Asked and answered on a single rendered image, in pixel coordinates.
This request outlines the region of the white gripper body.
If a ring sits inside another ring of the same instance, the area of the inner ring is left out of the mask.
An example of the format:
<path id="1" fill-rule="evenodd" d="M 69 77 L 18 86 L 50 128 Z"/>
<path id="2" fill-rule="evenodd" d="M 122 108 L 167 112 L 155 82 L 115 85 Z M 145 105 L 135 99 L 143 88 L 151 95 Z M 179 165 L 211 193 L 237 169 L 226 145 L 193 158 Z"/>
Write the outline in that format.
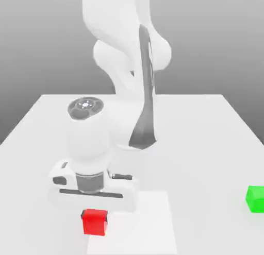
<path id="1" fill-rule="evenodd" d="M 51 185 L 47 190 L 49 202 L 57 208 L 126 211 L 137 207 L 137 190 L 127 182 L 110 183 L 95 192 L 83 193 L 76 185 Z"/>

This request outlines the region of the small red cube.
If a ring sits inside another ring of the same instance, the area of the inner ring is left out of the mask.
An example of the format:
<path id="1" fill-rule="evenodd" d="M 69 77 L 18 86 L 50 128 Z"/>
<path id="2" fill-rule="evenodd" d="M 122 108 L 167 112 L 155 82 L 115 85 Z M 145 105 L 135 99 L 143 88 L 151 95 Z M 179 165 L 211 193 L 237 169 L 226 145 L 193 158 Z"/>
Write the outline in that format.
<path id="1" fill-rule="evenodd" d="M 81 213 L 81 219 L 84 234 L 105 236 L 108 225 L 108 211 L 85 209 Z"/>

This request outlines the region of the small green cube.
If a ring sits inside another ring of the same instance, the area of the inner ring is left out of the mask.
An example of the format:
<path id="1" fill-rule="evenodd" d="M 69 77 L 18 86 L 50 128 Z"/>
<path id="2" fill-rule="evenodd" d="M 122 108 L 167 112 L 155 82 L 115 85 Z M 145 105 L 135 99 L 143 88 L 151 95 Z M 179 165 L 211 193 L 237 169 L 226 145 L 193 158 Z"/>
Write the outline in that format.
<path id="1" fill-rule="evenodd" d="M 252 213 L 264 213 L 264 186 L 252 186 L 247 189 L 245 201 Z"/>

